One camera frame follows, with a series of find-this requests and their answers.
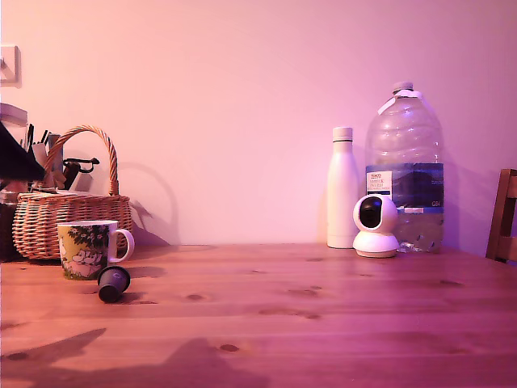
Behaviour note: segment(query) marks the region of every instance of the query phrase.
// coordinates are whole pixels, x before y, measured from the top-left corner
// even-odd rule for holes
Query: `basket handle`
[[[56,144],[50,149],[48,152],[47,162],[45,162],[44,169],[45,169],[45,178],[52,173],[52,164],[54,161],[54,158],[56,157],[57,153],[63,148],[63,145],[66,143],[67,140],[69,140],[73,135],[77,135],[81,132],[93,132],[99,135],[103,140],[104,144],[107,147],[107,150],[110,154],[110,189],[109,189],[109,195],[110,196],[118,196],[119,195],[119,180],[117,175],[117,160],[116,160],[116,152],[115,147],[113,146],[113,143],[111,142],[111,139],[109,136],[100,128],[94,127],[92,125],[79,125],[75,128],[72,128],[70,131],[66,132],[63,136],[59,137],[57,139]],[[43,183],[39,182],[38,187],[42,188]]]

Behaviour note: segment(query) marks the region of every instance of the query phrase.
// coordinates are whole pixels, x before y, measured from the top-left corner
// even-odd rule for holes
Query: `mug handle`
[[[115,231],[113,237],[115,237],[115,234],[117,234],[117,233],[123,234],[124,237],[126,238],[126,240],[128,240],[128,251],[121,258],[110,257],[109,258],[110,263],[119,263],[122,260],[126,260],[128,257],[130,257],[132,255],[132,252],[135,250],[135,239],[132,237],[132,234],[129,230],[117,229]]]

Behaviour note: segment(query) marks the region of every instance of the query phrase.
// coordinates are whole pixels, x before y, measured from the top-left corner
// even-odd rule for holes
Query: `wooden table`
[[[517,268],[456,251],[141,247],[104,304],[2,264],[2,387],[516,387]]]

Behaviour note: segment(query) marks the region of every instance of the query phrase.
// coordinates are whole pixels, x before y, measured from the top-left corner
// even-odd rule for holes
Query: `bottle cap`
[[[352,141],[352,127],[336,127],[332,129],[332,141]]]
[[[411,81],[403,81],[403,82],[397,82],[393,85],[393,94],[397,93],[398,91],[413,90],[413,83]]]

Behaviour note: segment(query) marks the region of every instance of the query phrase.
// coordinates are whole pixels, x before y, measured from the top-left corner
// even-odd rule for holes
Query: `printed mug design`
[[[61,265],[72,279],[95,279],[107,266],[109,226],[70,226],[59,235]]]

